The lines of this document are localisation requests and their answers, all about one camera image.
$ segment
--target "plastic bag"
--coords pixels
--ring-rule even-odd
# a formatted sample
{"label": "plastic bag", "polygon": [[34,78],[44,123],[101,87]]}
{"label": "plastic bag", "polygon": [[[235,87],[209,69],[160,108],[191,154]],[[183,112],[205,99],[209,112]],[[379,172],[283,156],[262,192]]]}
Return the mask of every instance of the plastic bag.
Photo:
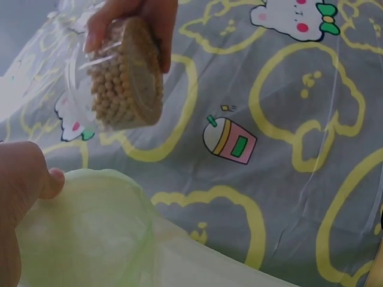
{"label": "plastic bag", "polygon": [[77,170],[17,227],[23,287],[153,287],[155,211],[113,170]]}
{"label": "plastic bag", "polygon": [[[83,15],[89,18],[99,6]],[[124,130],[156,124],[162,114],[163,78],[159,51],[146,22],[115,20],[101,49],[83,52],[78,36],[66,65],[74,117],[88,129]]]}

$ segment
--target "yellow outline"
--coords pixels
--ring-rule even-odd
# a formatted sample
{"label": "yellow outline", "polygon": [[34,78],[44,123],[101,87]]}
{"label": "yellow outline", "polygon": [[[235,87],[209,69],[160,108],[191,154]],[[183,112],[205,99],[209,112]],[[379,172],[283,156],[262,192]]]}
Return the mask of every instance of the yellow outline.
{"label": "yellow outline", "polygon": [[374,47],[374,46],[371,46],[370,44],[351,42],[346,35],[346,31],[348,29],[351,28],[356,30],[352,19],[359,17],[359,9],[358,9],[359,6],[363,4],[374,4],[380,10],[382,10],[382,12],[383,12],[383,6],[374,0],[356,0],[354,3],[346,2],[345,4],[350,6],[354,10],[354,14],[351,17],[347,16],[346,12],[343,9],[344,4],[342,3],[342,1],[340,1],[340,4],[338,6],[338,11],[345,19],[345,23],[341,26],[341,37],[345,41],[346,45],[354,49],[367,50],[367,51],[372,51],[376,54],[383,54],[383,48]]}
{"label": "yellow outline", "polygon": [[[60,77],[57,77],[55,79],[53,79],[53,81],[50,81],[48,82],[43,88],[41,88],[41,90],[47,88],[49,85],[54,85],[57,80],[59,79]],[[26,124],[26,121],[25,121],[25,113],[27,111],[27,108],[29,106],[29,103],[34,99],[31,98],[28,102],[26,102],[24,105],[23,105],[23,108],[22,108],[22,111],[20,113],[20,126],[22,127],[22,129],[24,130],[24,132],[26,132],[28,135],[29,135],[29,139],[32,139],[32,137],[34,136],[34,133],[36,132],[36,130],[38,129],[42,129],[42,122],[37,122],[35,123],[32,127],[29,127],[27,124]]]}
{"label": "yellow outline", "polygon": [[355,287],[359,279],[369,272],[373,261],[365,263],[354,275],[337,270],[331,264],[330,233],[338,212],[349,195],[355,190],[361,180],[377,165],[383,163],[383,148],[378,149],[364,158],[349,173],[336,193],[327,210],[317,234],[316,260],[319,274],[329,282],[340,283],[344,287]]}
{"label": "yellow outline", "polygon": [[88,144],[85,141],[76,140],[71,142],[61,142],[57,145],[50,146],[49,148],[44,148],[42,152],[46,155],[50,152],[57,151],[62,148],[72,148],[72,147],[78,147],[80,149],[82,168],[83,169],[88,168],[89,150],[88,150]]}
{"label": "yellow outline", "polygon": [[262,266],[266,250],[266,228],[263,215],[258,204],[248,196],[239,193],[231,187],[217,185],[209,191],[193,191],[185,196],[182,193],[157,193],[151,198],[153,205],[163,203],[170,205],[176,203],[186,207],[193,203],[211,203],[214,199],[223,197],[235,205],[240,205],[246,212],[248,226],[250,229],[250,242],[245,264],[255,269]]}
{"label": "yellow outline", "polygon": [[194,61],[191,58],[175,54],[172,55],[172,61],[185,65],[188,78],[188,87],[186,91],[186,101],[183,110],[181,111],[180,119],[178,120],[177,125],[174,127],[167,140],[157,148],[145,150],[135,148],[123,132],[114,133],[110,137],[104,133],[101,133],[101,145],[110,145],[114,141],[120,142],[121,147],[127,156],[134,158],[135,160],[144,161],[147,163],[154,163],[163,160],[168,156],[168,154],[170,154],[178,141],[181,139],[181,136],[186,129],[186,125],[193,115],[198,96],[198,74]]}
{"label": "yellow outline", "polygon": [[[342,83],[349,88],[351,96],[358,102],[358,116],[353,126],[342,125],[338,121],[339,111],[337,110],[334,112],[331,120],[328,122],[325,128],[322,128],[320,122],[317,120],[308,120],[301,124],[295,133],[292,133],[289,130],[280,129],[274,126],[268,121],[268,119],[264,115],[260,104],[260,93],[262,90],[262,86],[267,80],[270,73],[289,55],[296,53],[300,50],[312,48],[317,48],[330,55],[330,57],[332,58],[332,64],[335,67],[335,69],[338,70]],[[364,101],[363,95],[357,90],[354,82],[347,77],[346,70],[344,66],[339,62],[338,55],[336,54],[336,52],[333,49],[320,43],[307,42],[304,44],[294,43],[292,45],[286,46],[285,48],[277,52],[277,54],[275,54],[271,59],[268,60],[268,62],[261,69],[257,79],[253,84],[253,87],[251,88],[249,96],[249,108],[257,126],[266,136],[272,139],[285,141],[292,146],[293,152],[291,156],[291,162],[298,172],[314,172],[319,170],[323,166],[334,142],[335,134],[347,137],[353,137],[359,134],[364,120],[366,103]],[[323,143],[321,153],[318,155],[318,157],[304,160],[302,154],[303,137],[311,130],[327,132],[327,137]]]}
{"label": "yellow outline", "polygon": [[46,121],[46,123],[42,126],[41,130],[40,130],[40,133],[34,138],[34,139],[31,139],[32,141],[34,142],[37,142],[38,140],[40,140],[40,138],[46,134],[46,133],[51,133],[53,132],[58,126],[60,126],[60,123],[61,121],[56,119],[56,121],[54,122],[54,124],[52,124],[51,126],[49,125],[49,122],[50,120],[48,119]]}
{"label": "yellow outline", "polygon": [[[230,11],[233,7],[241,6],[241,5],[257,5],[257,3],[262,4],[262,1],[257,1],[257,0],[237,0],[237,1],[230,1],[230,0],[213,0],[206,5],[205,11],[203,12],[203,16],[198,19],[194,19],[192,21],[189,21],[182,25],[179,29],[180,34],[185,35],[189,38],[195,39],[196,42],[201,45],[201,47],[207,52],[211,54],[218,54],[218,55],[227,55],[227,54],[232,54],[238,51],[241,51],[248,46],[250,46],[253,42],[258,40],[265,32],[265,28],[261,27],[254,27],[255,32],[246,40],[232,45],[229,48],[220,48],[220,47],[213,47],[209,40],[204,38],[200,33],[192,32],[188,30],[189,26],[195,25],[195,24],[202,24],[206,25],[209,20],[213,17],[221,17],[224,16],[226,13]],[[221,4],[224,8],[217,13],[211,14],[211,10],[214,5],[216,4]]]}

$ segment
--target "gray tablecloth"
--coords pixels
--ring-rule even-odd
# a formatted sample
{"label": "gray tablecloth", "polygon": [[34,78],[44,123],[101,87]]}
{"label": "gray tablecloth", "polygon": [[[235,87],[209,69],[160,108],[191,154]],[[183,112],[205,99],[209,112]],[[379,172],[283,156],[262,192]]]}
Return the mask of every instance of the gray tablecloth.
{"label": "gray tablecloth", "polygon": [[363,286],[381,239],[379,1],[182,0],[159,124],[95,135],[68,116],[62,69],[90,4],[60,3],[15,59],[28,102],[2,139],[124,172],[192,238],[276,277]]}

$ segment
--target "clear plastic container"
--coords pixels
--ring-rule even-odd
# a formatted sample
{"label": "clear plastic container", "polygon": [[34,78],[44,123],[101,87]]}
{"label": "clear plastic container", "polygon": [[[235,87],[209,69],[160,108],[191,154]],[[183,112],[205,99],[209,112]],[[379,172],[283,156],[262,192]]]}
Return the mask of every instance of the clear plastic container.
{"label": "clear plastic container", "polygon": [[115,20],[102,47],[83,50],[78,36],[66,64],[73,117],[95,131],[124,130],[156,124],[162,114],[163,78],[159,51],[146,22]]}

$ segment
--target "finger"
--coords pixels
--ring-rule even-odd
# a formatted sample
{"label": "finger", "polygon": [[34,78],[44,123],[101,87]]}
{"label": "finger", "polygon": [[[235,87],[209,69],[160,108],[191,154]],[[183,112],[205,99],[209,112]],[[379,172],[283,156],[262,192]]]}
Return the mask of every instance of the finger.
{"label": "finger", "polygon": [[50,169],[45,176],[41,192],[39,194],[40,199],[53,199],[60,194],[65,183],[65,175],[59,169]]}
{"label": "finger", "polygon": [[150,24],[154,36],[159,39],[160,67],[165,74],[171,65],[172,39],[177,15],[177,0],[148,0],[142,16]]}
{"label": "finger", "polygon": [[4,228],[0,235],[0,286],[17,287],[22,262],[14,228]]}
{"label": "finger", "polygon": [[114,20],[136,10],[141,0],[108,0],[104,6],[89,18],[88,36],[85,44],[85,52],[89,53],[97,49],[105,38],[107,27]]}

